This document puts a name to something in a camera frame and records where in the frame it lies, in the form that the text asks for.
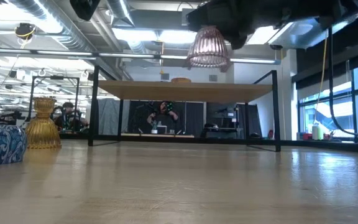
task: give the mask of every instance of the black device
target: black device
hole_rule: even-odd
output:
[[[325,30],[358,13],[358,0],[212,0],[187,15],[189,30],[215,26],[241,48],[259,27],[281,28],[289,22],[315,18]]]
[[[98,7],[100,0],[70,0],[70,4],[75,11],[75,14],[80,19],[89,21],[93,13]]]

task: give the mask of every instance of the gold vase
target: gold vase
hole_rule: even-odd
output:
[[[34,110],[37,116],[25,129],[29,149],[61,148],[59,132],[55,123],[49,118],[55,102],[53,98],[34,98]]]

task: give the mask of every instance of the blue and white pattern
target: blue and white pattern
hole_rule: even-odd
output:
[[[23,161],[27,148],[25,132],[12,125],[0,125],[0,164]]]

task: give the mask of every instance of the shelf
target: shelf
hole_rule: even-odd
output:
[[[272,85],[99,81],[99,87],[123,100],[248,103],[272,91]]]

